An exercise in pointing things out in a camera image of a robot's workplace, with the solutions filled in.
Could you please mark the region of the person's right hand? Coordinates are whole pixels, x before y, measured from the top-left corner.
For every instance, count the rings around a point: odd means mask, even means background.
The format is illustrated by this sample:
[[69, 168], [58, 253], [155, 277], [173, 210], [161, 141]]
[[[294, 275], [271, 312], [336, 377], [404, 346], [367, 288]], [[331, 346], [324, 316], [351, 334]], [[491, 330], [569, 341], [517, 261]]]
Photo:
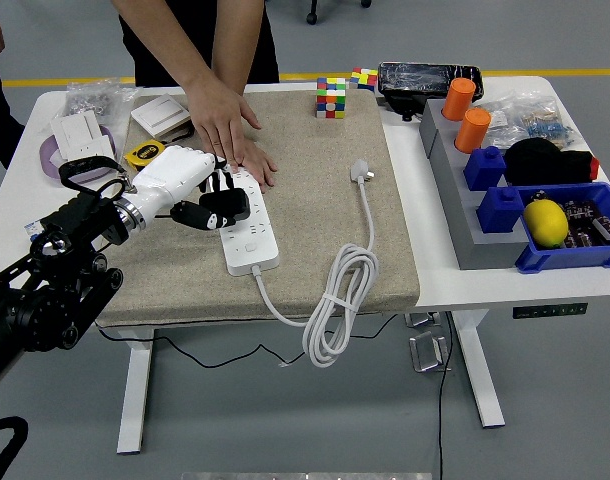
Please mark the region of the person's right hand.
[[193, 125], [203, 149], [214, 153], [233, 165], [243, 154], [243, 122], [259, 130], [261, 125], [243, 98], [245, 84], [222, 80], [213, 73], [205, 73], [182, 85], [189, 102]]

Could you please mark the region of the person's left hand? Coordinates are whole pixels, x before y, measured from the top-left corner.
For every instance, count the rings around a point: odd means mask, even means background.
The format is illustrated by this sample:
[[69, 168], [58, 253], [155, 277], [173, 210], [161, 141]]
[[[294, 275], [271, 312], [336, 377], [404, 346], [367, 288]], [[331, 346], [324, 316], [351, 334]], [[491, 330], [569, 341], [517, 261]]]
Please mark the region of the person's left hand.
[[262, 193], [274, 186], [274, 173], [278, 170], [277, 165], [262, 148], [250, 139], [243, 141], [242, 157], [235, 159], [232, 165], [234, 172], [241, 167], [246, 169], [257, 181]]

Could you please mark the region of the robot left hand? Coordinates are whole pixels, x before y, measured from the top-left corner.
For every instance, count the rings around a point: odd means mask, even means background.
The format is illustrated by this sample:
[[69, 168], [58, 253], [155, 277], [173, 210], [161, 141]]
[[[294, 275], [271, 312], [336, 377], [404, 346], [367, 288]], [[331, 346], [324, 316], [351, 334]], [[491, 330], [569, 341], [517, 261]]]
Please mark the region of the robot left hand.
[[221, 157], [189, 147], [166, 147], [133, 178], [135, 192], [125, 192], [122, 199], [131, 205], [135, 224], [145, 229], [161, 210], [184, 200], [212, 174], [219, 172], [227, 179], [233, 173], [231, 165]]

